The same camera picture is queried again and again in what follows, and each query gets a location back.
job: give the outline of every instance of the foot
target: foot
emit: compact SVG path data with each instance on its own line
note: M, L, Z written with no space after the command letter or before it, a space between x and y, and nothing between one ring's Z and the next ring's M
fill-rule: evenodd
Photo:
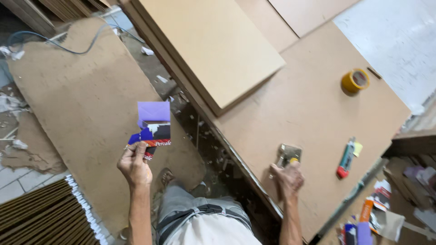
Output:
M163 186L167 186L171 181L173 181L176 177L173 175L171 170L169 168L164 168L161 171L162 177L160 178L160 181L162 182Z

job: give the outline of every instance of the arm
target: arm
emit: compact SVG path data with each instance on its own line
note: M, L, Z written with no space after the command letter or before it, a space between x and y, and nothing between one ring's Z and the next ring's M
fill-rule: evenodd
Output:
M133 245L152 244L150 186L153 176L143 160L146 147L143 141L128 146L117 164L130 188L129 242Z
M300 163L293 161L286 168L272 164L271 172L276 176L284 201L280 245L301 245L303 240L298 215L298 190L304 183L304 177Z

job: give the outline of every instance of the belt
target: belt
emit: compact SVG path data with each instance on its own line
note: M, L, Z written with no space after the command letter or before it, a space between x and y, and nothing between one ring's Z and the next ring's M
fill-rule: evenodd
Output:
M192 214L199 214L199 213L203 213L203 214L222 214L225 216L230 216L230 217L234 217L236 219L241 219L242 221L244 221L251 229L251 223L250 220L246 219L245 217L241 216L240 214L237 214L231 210L225 209L221 206L218 205L213 205L213 204L205 204L202 205L200 207L197 208L192 208L186 211L182 211L179 213L176 213L175 215L166 217L163 219L162 222L160 222L157 226L156 226L156 231L160 231L162 230L165 226L171 224L171 222L174 222L171 226L169 226L160 236L159 238L159 245L163 245L165 240L168 238L168 236L174 231L175 228L177 228L184 220L185 218L187 218L188 216L192 215Z

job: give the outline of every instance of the person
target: person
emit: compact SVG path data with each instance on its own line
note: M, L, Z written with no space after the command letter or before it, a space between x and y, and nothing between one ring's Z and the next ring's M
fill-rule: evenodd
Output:
M152 245L150 186L153 179L146 160L147 144L137 142L126 148L117 163L130 188L129 242ZM278 181L284 198L280 245L300 245L302 235L298 215L298 190L304 182L300 163L285 168L272 164L270 171ZM247 214L231 197L194 198L169 169L160 174L166 185L158 212L156 245L260 245L251 231Z

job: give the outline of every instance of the hand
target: hand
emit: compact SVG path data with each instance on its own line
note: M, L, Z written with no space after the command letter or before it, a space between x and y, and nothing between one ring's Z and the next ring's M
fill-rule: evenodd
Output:
M285 196L296 194L303 186L304 177L300 171L300 162L298 161L289 163L285 168L271 164L270 171L276 177Z
M130 188L143 188L151 185L153 175L147 160L143 159L147 146L148 144L144 141L128 146L116 165L126 177Z

